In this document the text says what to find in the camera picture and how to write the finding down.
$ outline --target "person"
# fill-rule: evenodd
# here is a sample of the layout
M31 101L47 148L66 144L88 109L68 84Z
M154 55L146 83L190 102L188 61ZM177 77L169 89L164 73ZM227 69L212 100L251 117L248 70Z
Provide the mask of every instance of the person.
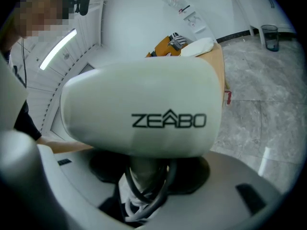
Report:
M69 13L73 12L73 6L74 0L20 0L14 4L11 11L10 6L2 6L8 11L6 20L0 24L0 52L7 63L12 67L11 50L19 39L36 36L39 31L50 30L51 25L60 24L63 19L68 19ZM16 77L25 86L17 73L17 68L12 68ZM14 128L30 135L37 144L51 147L54 153L91 148L80 142L56 141L42 136L29 115L27 102L22 106Z

